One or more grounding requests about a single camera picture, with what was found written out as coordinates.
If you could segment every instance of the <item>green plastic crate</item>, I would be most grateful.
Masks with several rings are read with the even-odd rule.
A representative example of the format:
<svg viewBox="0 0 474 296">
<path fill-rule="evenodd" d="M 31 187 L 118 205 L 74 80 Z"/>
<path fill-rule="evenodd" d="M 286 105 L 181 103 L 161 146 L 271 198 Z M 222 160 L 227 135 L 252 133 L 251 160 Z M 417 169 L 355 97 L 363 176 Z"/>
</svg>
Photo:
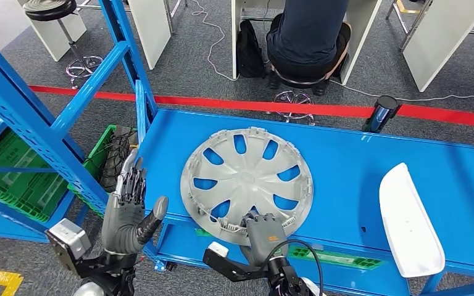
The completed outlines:
<svg viewBox="0 0 474 296">
<path fill-rule="evenodd" d="M 317 253 L 317 256 L 319 257 L 321 263 L 342 265 L 353 268 L 375 269 L 385 263 L 384 261 L 377 259 L 355 257 L 343 253 L 326 252 L 319 250 L 315 250 L 315 253 Z M 312 254 L 312 252 L 310 252 L 309 249 L 295 246 L 290 246 L 288 256 L 297 259 L 315 260 L 314 255 Z"/>
<path fill-rule="evenodd" d="M 49 165 L 11 130 L 0 136 L 0 167 L 49 168 Z M 57 173 L 0 173 L 0 202 L 45 222 L 54 213 L 67 183 Z"/>
<path fill-rule="evenodd" d="M 105 146 L 110 143 L 111 137 L 115 134 L 115 127 L 116 125 L 109 125 L 106 130 L 102 133 L 102 136 L 99 138 L 99 141 L 93 147 L 92 151 L 89 153 L 88 158 L 83 163 L 83 166 L 86 170 L 95 178 L 95 180 L 99 181 L 99 172 L 103 169 L 103 165 L 106 162 L 106 158 L 108 157 L 108 149 L 105 149 Z M 79 197 L 79 199 L 87 204 L 92 211 L 97 213 L 99 216 L 103 216 L 104 214 L 101 213 L 95 206 L 86 199 L 84 199 L 80 192 L 75 190 L 71 184 L 68 185 L 68 189 L 70 189 L 75 195 Z"/>
</svg>

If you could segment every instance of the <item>gray carpet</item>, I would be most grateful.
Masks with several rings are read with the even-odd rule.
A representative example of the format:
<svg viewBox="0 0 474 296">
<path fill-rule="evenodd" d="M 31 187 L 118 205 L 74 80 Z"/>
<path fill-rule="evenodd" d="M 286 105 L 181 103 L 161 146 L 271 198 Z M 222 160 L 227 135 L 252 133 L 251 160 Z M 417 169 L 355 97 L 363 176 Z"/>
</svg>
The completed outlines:
<svg viewBox="0 0 474 296">
<path fill-rule="evenodd" d="M 389 94 L 409 99 L 443 97 L 448 94 L 463 96 L 474 94 L 474 36 L 469 36 L 462 43 L 424 93 L 417 91 L 406 62 L 397 51 L 404 34 L 395 15 L 389 21 L 384 19 L 389 3 L 389 0 L 383 0 L 348 86 L 368 93 Z M 230 1 L 201 0 L 201 4 L 210 13 L 207 21 L 221 25 L 227 33 L 227 38 L 214 48 L 212 60 L 219 71 L 229 75 L 231 73 Z M 414 4 L 407 1 L 405 5 L 410 9 L 414 8 Z M 203 25 L 201 17 L 191 16 L 190 13 L 196 9 L 197 7 L 191 1 L 188 8 L 183 6 L 179 8 L 173 20 L 177 30 L 176 35 L 165 48 L 156 69 L 150 72 L 146 68 L 154 93 L 242 101 L 272 100 L 277 91 L 267 89 L 265 80 L 241 78 L 236 82 L 231 82 L 213 72 L 206 62 L 206 56 L 209 46 L 219 39 L 219 32 L 216 28 Z M 252 13 L 263 14 L 261 11 L 252 11 Z M 276 13 L 272 11 L 269 14 L 273 16 Z M 105 56 L 113 43 L 102 14 L 96 10 L 83 10 L 81 14 L 88 31 L 79 40 L 79 48 L 85 54 Z M 412 21 L 411 16 L 405 16 L 405 19 L 408 23 Z M 259 41 L 264 43 L 262 24 L 255 23 L 255 28 Z M 60 62 L 54 63 L 32 29 L 23 32 L 4 48 L 2 53 L 28 84 L 69 87 L 64 68 L 73 57 L 67 54 Z M 121 67 L 115 70 L 102 90 L 132 93 Z M 70 99 L 47 94 L 40 94 L 39 97 L 53 114 L 58 114 Z M 348 91 L 335 84 L 330 85 L 324 96 L 314 97 L 314 101 L 323 104 L 373 104 L 372 98 Z M 474 112 L 474 99 L 447 99 L 416 104 Z M 187 109 L 280 120 L 276 115 L 266 115 L 262 112 Z M 316 117 L 318 125 L 352 130 L 358 130 L 362 122 L 361 119 L 352 118 Z M 109 124 L 134 126 L 134 104 L 93 100 L 71 130 L 71 134 L 83 150 L 89 152 Z M 474 127 L 435 121 L 397 117 L 388 123 L 384 132 L 474 144 Z M 77 209 L 78 205 L 74 207 L 72 215 L 75 216 Z M 88 215 L 85 229 L 92 240 L 95 241 L 98 238 L 100 221 L 94 214 Z M 99 249 L 100 244 L 96 244 L 94 251 L 97 252 Z M 62 269 L 52 250 L 44 244 L 0 239 L 0 269 L 19 272 L 24 276 L 17 295 L 71 295 L 80 282 L 75 276 Z M 419 293 L 424 282 L 424 279 L 411 281 L 412 292 Z M 461 286 L 469 282 L 474 282 L 474 278 L 448 274 L 444 277 L 441 288 Z M 135 288 L 137 295 L 267 295 L 263 281 L 232 284 L 208 269 L 184 265 L 180 265 L 172 272 L 157 273 L 153 271 L 148 261 L 144 261 L 138 267 Z"/>
</svg>

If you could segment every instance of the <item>person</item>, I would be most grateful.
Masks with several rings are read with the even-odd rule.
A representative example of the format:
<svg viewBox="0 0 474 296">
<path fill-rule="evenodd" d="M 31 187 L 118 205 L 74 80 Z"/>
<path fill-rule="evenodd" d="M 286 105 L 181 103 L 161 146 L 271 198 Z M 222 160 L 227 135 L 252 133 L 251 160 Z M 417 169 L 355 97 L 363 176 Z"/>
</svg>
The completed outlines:
<svg viewBox="0 0 474 296">
<path fill-rule="evenodd" d="M 272 67 L 296 81 L 328 79 L 346 56 L 347 5 L 348 0 L 286 0 L 267 34 Z"/>
</svg>

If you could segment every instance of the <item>red tape line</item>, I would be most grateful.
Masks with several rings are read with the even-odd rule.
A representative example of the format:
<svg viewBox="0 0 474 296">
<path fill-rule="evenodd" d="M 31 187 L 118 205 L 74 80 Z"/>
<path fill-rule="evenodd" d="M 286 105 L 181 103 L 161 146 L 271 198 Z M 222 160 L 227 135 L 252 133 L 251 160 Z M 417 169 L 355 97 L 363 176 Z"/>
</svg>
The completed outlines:
<svg viewBox="0 0 474 296">
<path fill-rule="evenodd" d="M 37 93 L 61 94 L 74 96 L 75 89 L 55 88 L 51 86 L 31 85 L 30 89 Z M 108 99 L 115 101 L 135 101 L 134 94 L 120 94 L 116 92 L 99 91 L 94 96 L 97 99 Z M 208 107 L 216 109 L 270 111 L 270 112 L 292 112 L 303 114 L 314 114 L 337 117 L 368 118 L 373 107 L 347 106 L 347 105 L 322 105 L 322 104 L 290 104 L 274 102 L 247 102 L 231 101 L 220 99 L 209 99 L 203 97 L 175 97 L 175 96 L 154 96 L 159 104 L 188 105 L 197 107 Z M 460 125 L 474 126 L 474 113 L 458 110 L 449 110 L 419 105 L 404 104 L 399 109 L 399 116 L 418 118 L 424 120 L 443 121 Z"/>
</svg>

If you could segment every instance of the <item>white cable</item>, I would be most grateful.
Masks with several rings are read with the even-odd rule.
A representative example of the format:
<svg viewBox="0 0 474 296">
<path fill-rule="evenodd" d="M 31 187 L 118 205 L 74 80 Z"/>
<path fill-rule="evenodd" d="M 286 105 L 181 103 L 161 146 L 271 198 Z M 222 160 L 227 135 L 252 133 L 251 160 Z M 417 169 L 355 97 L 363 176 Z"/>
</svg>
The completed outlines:
<svg viewBox="0 0 474 296">
<path fill-rule="evenodd" d="M 348 87 L 348 86 L 346 86 L 346 85 L 342 85 L 341 83 L 339 83 L 339 82 L 337 82 L 337 81 L 334 81 L 334 80 L 330 80 L 330 81 L 333 82 L 333 83 L 335 83 L 335 84 L 338 84 L 338 85 L 340 85 L 340 86 L 342 86 L 342 87 L 344 87 L 344 88 L 346 88 L 346 89 L 348 89 L 348 90 L 350 90 L 350 91 L 354 91 L 354 92 L 356 92 L 356 93 L 363 94 L 363 95 L 368 96 L 368 97 L 380 97 L 380 96 L 377 95 L 377 94 L 369 94 L 369 93 L 367 93 L 367 92 L 359 91 L 358 89 L 350 88 L 350 87 Z M 474 98 L 474 96 L 456 96 L 456 95 L 454 95 L 454 94 L 450 94 L 450 95 L 448 95 L 448 96 L 446 96 L 446 97 L 432 97 L 432 98 L 429 98 L 429 99 L 415 99 L 415 100 L 413 100 L 413 99 L 402 99 L 402 98 L 400 98 L 400 97 L 396 97 L 395 99 L 401 100 L 401 101 L 407 101 L 407 102 L 420 102 L 420 101 L 444 100 L 444 99 L 447 99 L 447 98 L 449 98 L 449 97 L 456 97 L 456 98 L 458 98 L 458 99 Z"/>
<path fill-rule="evenodd" d="M 213 50 L 214 46 L 216 46 L 216 45 L 219 44 L 221 41 L 223 41 L 223 40 L 224 40 L 224 37 L 226 37 L 226 35 L 224 34 L 224 32 L 222 31 L 222 28 L 221 28 L 220 26 L 214 25 L 213 23 L 206 22 L 206 18 L 208 17 L 208 12 L 204 11 L 204 7 L 202 7 L 202 6 L 199 4 L 199 2 L 198 2 L 197 0 L 192 0 L 192 1 L 195 2 L 195 3 L 197 4 L 197 6 L 199 6 L 199 8 L 200 8 L 201 10 L 192 12 L 191 15 L 193 15 L 194 17 L 196 17 L 196 16 L 198 16 L 198 15 L 204 14 L 204 18 L 202 19 L 202 23 L 205 23 L 205 24 L 208 25 L 208 26 L 212 26 L 212 27 L 218 28 L 219 31 L 220 31 L 221 34 L 222 34 L 222 37 L 221 37 L 216 43 L 214 43 L 214 44 L 212 44 L 212 45 L 210 46 L 210 52 L 208 53 L 208 58 L 206 58 L 206 60 L 208 61 L 208 63 L 211 64 L 211 66 L 214 68 L 214 71 L 215 71 L 217 74 L 221 75 L 222 77 L 224 77 L 224 78 L 226 78 L 226 79 L 228 79 L 228 80 L 230 80 L 230 81 L 236 81 L 237 79 L 239 79 L 239 76 L 237 76 L 237 78 L 233 79 L 233 78 L 230 78 L 230 77 L 228 77 L 228 76 L 226 76 L 226 75 L 220 73 L 219 71 L 217 71 L 217 68 L 215 67 L 214 63 L 212 63 L 212 61 L 210 60 L 210 56 L 212 55 L 212 50 Z"/>
</svg>

